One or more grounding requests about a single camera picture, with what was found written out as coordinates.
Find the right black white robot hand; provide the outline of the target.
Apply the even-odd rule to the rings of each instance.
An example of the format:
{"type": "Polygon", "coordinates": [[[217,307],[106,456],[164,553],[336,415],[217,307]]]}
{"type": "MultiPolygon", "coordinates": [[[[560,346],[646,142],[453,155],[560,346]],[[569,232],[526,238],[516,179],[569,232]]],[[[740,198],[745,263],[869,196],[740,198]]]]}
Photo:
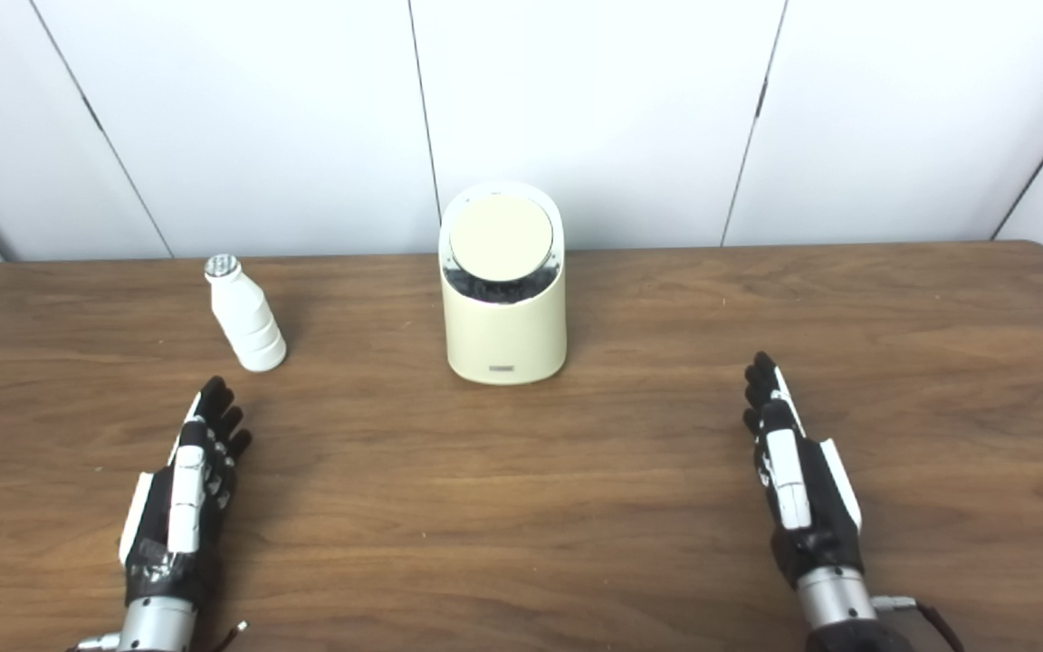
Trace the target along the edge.
{"type": "Polygon", "coordinates": [[[820,568],[864,572],[862,509],[832,440],[808,437],[777,363],[758,351],[745,369],[753,463],[774,521],[771,553],[790,586],[820,568]]]}

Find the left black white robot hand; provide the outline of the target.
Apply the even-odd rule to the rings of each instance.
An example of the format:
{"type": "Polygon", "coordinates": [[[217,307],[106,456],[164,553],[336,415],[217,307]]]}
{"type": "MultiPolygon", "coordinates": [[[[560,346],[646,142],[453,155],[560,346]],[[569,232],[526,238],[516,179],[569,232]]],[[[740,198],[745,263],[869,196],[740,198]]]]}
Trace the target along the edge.
{"type": "Polygon", "coordinates": [[[197,392],[168,462],[139,478],[120,537],[124,602],[181,599],[199,609],[219,590],[219,541],[237,464],[253,441],[223,377],[197,392]]]}

